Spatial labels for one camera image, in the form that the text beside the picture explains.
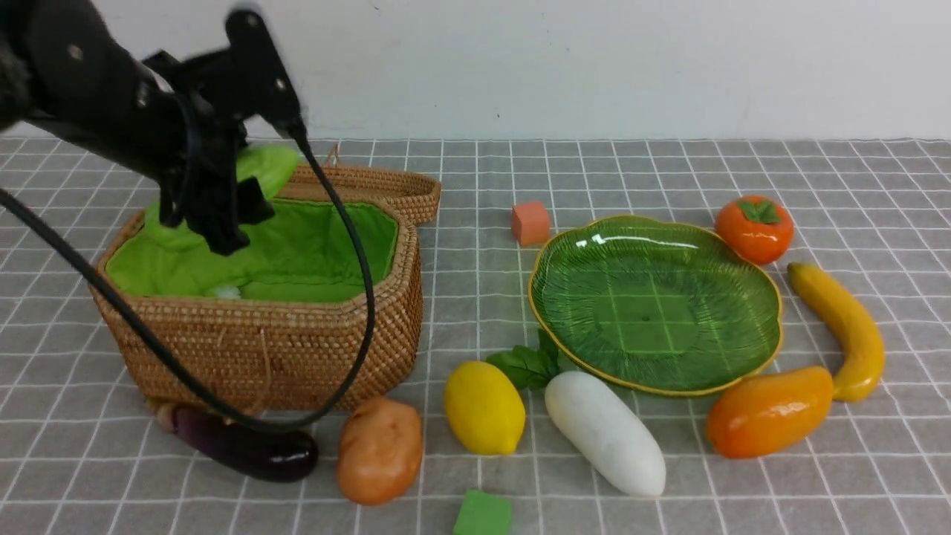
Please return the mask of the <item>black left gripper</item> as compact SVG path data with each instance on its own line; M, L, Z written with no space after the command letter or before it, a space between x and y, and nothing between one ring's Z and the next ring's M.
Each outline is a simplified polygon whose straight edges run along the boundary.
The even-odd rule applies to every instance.
M264 13L231 10L224 28L224 48L184 61L158 51L145 66L175 98L184 122L183 163L163 181L160 222L186 220L211 253L230 256L250 244L240 226L275 216L257 177L238 180L238 153L248 144L244 123L259 117L288 137L303 119Z

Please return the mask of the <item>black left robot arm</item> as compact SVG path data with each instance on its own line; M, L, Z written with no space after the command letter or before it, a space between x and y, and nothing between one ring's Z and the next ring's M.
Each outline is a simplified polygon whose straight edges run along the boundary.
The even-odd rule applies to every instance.
M238 179L245 121L305 132L298 95L257 7L234 7L228 46L180 61L135 59L91 1L4 1L2 125L23 122L160 187L160 222L186 224L214 253L247 247L274 215L264 176Z

